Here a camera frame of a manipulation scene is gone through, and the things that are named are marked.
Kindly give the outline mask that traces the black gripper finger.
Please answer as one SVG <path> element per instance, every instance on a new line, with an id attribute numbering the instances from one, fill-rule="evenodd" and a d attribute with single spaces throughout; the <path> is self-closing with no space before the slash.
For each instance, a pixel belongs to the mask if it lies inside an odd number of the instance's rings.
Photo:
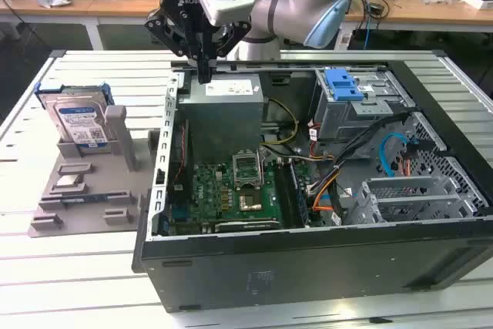
<path id="1" fill-rule="evenodd" d="M 196 67 L 198 81 L 206 83 L 206 59 L 200 34 L 194 29 L 190 13 L 181 10 L 178 20 L 169 24 L 163 10 L 155 10 L 145 22 L 146 29 L 177 56 L 187 57 L 189 64 Z"/>
<path id="2" fill-rule="evenodd" d="M 209 83 L 218 57 L 226 57 L 251 30 L 249 22 L 210 26 L 204 32 L 204 83 Z"/>

